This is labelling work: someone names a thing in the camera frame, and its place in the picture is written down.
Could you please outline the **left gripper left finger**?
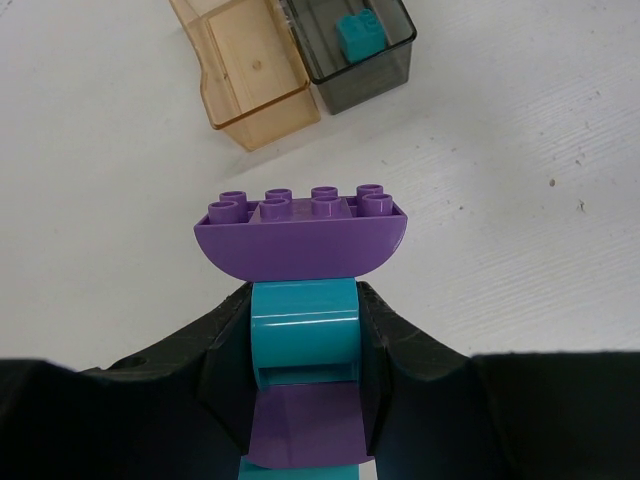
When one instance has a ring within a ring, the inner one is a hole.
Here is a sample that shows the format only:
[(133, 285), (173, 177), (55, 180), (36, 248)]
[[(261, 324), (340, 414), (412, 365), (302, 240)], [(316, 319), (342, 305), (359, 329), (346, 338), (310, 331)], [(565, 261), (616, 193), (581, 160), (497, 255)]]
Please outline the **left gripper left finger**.
[(5, 479), (234, 479), (253, 422), (245, 284), (106, 369), (1, 364)]

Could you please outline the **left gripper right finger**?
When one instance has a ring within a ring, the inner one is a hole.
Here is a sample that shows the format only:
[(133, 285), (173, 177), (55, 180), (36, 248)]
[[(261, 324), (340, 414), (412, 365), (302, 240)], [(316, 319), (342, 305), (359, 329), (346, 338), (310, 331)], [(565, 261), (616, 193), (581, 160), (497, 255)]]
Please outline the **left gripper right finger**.
[(635, 479), (635, 352), (464, 356), (358, 284), (366, 448), (381, 479)]

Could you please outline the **purple round lego brick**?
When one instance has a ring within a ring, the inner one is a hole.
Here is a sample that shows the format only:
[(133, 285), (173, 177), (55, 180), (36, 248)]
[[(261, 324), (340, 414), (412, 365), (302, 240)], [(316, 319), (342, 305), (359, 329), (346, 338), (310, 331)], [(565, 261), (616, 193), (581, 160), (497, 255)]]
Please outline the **purple round lego brick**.
[(358, 385), (282, 385), (258, 392), (246, 459), (269, 469), (369, 461)]

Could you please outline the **teal rounded lego brick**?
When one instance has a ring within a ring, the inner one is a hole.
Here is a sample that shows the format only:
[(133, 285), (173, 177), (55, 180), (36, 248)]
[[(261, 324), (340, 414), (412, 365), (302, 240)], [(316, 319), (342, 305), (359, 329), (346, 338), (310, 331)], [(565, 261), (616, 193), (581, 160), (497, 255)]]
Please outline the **teal rounded lego brick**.
[(358, 381), (361, 330), (356, 280), (254, 284), (250, 336), (261, 390)]

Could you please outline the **purple curved boat lego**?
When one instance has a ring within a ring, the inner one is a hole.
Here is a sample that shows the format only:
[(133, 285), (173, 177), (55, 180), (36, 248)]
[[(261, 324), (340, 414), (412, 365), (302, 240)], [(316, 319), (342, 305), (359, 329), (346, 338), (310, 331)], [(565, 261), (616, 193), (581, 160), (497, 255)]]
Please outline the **purple curved boat lego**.
[(250, 201), (223, 192), (194, 234), (209, 261), (247, 282), (358, 277), (379, 268), (399, 247), (407, 215), (379, 184), (353, 196), (319, 186), (308, 198), (288, 189)]

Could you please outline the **teal long lego brick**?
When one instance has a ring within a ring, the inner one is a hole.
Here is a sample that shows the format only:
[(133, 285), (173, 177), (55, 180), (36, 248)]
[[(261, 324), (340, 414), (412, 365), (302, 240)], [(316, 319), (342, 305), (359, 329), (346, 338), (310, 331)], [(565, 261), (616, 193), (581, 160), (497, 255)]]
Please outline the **teal long lego brick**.
[(359, 480), (359, 466), (270, 469), (246, 460), (240, 463), (239, 480)]

